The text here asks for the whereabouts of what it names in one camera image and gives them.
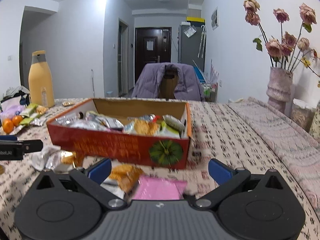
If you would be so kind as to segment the dark entrance door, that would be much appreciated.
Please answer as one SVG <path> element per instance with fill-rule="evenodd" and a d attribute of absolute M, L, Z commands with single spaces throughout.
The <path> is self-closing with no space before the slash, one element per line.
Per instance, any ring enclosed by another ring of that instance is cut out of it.
<path fill-rule="evenodd" d="M 135 29 L 135 83 L 148 63 L 171 61 L 172 27 Z"/>

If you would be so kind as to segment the green snack bar packet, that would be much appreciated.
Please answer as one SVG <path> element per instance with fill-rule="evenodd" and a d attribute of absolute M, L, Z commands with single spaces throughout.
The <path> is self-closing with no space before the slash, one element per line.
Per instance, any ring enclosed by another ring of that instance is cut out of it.
<path fill-rule="evenodd" d="M 31 103 L 23 111 L 21 111 L 20 116 L 24 118 L 29 118 L 37 109 L 38 104 Z"/>

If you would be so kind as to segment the wooden chair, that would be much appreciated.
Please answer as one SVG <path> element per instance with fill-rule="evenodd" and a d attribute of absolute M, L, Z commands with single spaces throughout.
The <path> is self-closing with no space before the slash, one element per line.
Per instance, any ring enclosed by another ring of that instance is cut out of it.
<path fill-rule="evenodd" d="M 159 86 L 160 99 L 175 99 L 174 91 L 178 83 L 178 74 L 176 71 L 165 72 L 161 84 Z"/>

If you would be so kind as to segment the orange cracker snack packet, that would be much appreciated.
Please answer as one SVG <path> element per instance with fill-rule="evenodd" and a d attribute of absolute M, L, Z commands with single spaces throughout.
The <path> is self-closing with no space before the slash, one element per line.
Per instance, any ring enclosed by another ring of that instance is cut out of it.
<path fill-rule="evenodd" d="M 160 126 L 156 122 L 134 119 L 124 126 L 123 132 L 126 134 L 154 136 L 159 130 Z"/>

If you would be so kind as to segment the grey refrigerator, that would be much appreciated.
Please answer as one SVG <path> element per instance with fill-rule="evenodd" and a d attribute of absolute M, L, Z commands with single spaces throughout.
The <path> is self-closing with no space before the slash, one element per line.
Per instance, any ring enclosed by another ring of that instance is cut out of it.
<path fill-rule="evenodd" d="M 204 72 L 206 26 L 204 22 L 182 22 L 178 31 L 178 63 L 198 67 Z"/>

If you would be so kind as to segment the yellow flower branches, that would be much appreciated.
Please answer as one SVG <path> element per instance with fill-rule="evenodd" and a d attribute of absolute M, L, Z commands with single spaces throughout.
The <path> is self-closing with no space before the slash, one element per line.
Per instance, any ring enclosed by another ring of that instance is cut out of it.
<path fill-rule="evenodd" d="M 309 59 L 306 56 L 303 56 L 300 61 L 303 64 L 303 66 L 310 70 L 313 74 L 315 74 L 317 76 L 317 88 L 320 88 L 320 84 L 319 84 L 319 73 L 316 72 L 315 68 L 317 65 L 317 57 L 310 57 Z"/>

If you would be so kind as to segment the small snack near bottle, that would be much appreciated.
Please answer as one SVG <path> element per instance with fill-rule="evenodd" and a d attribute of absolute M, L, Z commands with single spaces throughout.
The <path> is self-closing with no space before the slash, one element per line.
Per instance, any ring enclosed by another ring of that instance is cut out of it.
<path fill-rule="evenodd" d="M 64 101 L 64 102 L 62 103 L 63 107 L 72 106 L 72 105 L 74 105 L 74 104 L 75 104 L 75 102 L 72 102 L 72 101 Z"/>

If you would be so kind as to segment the green yellow snack packet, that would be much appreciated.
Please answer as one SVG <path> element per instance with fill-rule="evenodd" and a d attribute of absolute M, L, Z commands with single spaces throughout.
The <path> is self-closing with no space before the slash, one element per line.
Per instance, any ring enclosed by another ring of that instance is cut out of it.
<path fill-rule="evenodd" d="M 159 130 L 156 132 L 158 137 L 180 138 L 184 132 L 185 125 L 172 115 L 164 115 Z"/>

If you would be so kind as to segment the red white noodle packet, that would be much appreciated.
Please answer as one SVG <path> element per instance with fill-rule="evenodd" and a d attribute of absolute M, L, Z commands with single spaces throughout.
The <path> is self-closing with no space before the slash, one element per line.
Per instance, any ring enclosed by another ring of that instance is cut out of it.
<path fill-rule="evenodd" d="M 154 115 L 154 114 L 146 114 L 143 116 L 139 117 L 133 117 L 129 116 L 127 119 L 128 120 L 143 120 L 143 121 L 148 121 L 148 122 L 157 122 L 157 120 L 161 119 L 162 117 L 160 115 Z"/>

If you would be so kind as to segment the silver snack packet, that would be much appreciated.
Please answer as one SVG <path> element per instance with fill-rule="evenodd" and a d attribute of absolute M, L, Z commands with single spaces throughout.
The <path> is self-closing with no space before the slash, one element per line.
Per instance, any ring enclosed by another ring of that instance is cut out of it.
<path fill-rule="evenodd" d="M 49 157 L 61 150 L 60 146 L 47 145 L 44 146 L 40 152 L 34 152 L 31 155 L 31 165 L 35 170 L 42 171 L 46 163 L 48 162 Z"/>

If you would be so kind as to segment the pink snack packet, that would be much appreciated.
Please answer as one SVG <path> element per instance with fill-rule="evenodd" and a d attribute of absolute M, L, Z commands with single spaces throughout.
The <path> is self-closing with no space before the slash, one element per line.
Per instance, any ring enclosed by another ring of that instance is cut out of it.
<path fill-rule="evenodd" d="M 183 180 L 140 176 L 132 200 L 180 200 L 187 184 Z"/>

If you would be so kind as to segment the glass jar with grains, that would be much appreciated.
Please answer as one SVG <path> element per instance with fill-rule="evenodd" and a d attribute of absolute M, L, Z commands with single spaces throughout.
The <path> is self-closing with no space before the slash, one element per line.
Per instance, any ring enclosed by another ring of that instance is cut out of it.
<path fill-rule="evenodd" d="M 293 99 L 291 120 L 306 132 L 309 132 L 315 111 L 315 107 L 310 106 L 308 103 L 299 99 Z"/>

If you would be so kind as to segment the large silver yellow snack bag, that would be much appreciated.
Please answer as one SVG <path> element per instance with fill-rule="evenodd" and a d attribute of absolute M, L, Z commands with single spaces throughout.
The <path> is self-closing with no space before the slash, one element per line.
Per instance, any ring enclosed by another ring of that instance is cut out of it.
<path fill-rule="evenodd" d="M 108 129 L 122 131 L 124 125 L 116 118 L 96 113 L 94 111 L 87 111 L 85 114 L 85 120 L 93 121 L 100 125 L 105 126 Z"/>

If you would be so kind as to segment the patterned table cloth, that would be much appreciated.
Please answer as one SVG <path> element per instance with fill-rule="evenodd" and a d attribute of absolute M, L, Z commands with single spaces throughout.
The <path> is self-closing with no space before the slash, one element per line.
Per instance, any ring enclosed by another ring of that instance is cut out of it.
<path fill-rule="evenodd" d="M 168 170 L 142 166 L 151 177 L 185 180 L 188 191 L 201 197 L 217 187 L 208 174 L 211 158 L 232 167 L 244 167 L 252 173 L 265 173 L 274 168 L 280 172 L 295 193 L 306 214 L 299 239 L 319 239 L 319 219 L 307 196 L 286 166 L 268 145 L 226 104 L 191 101 L 192 140 L 185 170 Z M 9 239 L 20 239 L 14 226 L 14 211 L 38 172 L 30 165 L 30 157 L 23 161 L 3 161 L 1 174 L 1 229 Z"/>

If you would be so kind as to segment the white snack packet back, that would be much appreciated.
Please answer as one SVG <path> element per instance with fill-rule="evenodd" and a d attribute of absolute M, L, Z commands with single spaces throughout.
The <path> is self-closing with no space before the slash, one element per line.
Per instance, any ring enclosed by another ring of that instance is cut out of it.
<path fill-rule="evenodd" d="M 65 115 L 56 118 L 55 121 L 61 125 L 69 128 L 86 129 L 90 131 L 107 131 L 107 128 L 95 121 L 87 121 L 81 119 L 77 114 Z"/>

